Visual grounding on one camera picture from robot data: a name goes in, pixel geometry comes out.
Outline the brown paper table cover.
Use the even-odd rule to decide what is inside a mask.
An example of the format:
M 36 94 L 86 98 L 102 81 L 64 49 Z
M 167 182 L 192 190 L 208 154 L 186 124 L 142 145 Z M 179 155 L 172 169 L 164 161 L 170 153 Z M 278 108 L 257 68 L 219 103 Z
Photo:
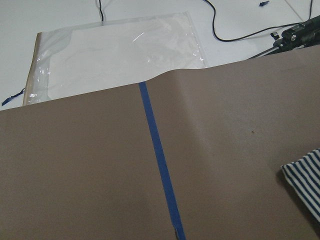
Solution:
M 318 46 L 0 113 L 3 240 L 317 240 Z

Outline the white long side table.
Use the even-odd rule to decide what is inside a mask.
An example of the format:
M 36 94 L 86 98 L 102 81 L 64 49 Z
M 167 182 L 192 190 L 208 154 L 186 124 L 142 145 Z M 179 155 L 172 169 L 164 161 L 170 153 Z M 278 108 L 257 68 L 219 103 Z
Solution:
M 320 14 L 317 0 L 3 0 L 0 3 L 0 98 L 23 104 L 21 90 L 39 32 L 106 21 L 188 12 L 208 66 L 248 59 L 273 45 L 271 32 Z

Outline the black folded tripod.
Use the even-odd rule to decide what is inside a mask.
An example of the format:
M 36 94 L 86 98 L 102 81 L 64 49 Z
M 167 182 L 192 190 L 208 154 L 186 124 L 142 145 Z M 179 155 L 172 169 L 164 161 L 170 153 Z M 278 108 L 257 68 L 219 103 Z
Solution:
M 307 48 L 320 44 L 320 16 L 315 16 L 282 32 L 281 38 L 273 43 L 273 47 L 258 53 L 249 59 L 283 53 L 299 48 Z

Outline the striped polo shirt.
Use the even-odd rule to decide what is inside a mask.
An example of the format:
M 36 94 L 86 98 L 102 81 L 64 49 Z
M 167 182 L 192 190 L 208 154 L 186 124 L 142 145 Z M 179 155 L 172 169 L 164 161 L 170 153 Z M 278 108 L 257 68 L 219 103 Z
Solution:
M 286 181 L 293 187 L 309 212 L 320 221 L 320 150 L 314 149 L 297 161 L 281 166 Z

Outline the clear plastic bag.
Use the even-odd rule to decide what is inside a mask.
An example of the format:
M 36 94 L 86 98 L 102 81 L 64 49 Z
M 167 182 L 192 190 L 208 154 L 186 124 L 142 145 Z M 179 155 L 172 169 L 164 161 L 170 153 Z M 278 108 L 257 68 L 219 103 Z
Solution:
M 22 103 L 32 105 L 206 66 L 188 12 L 64 27 L 37 34 Z

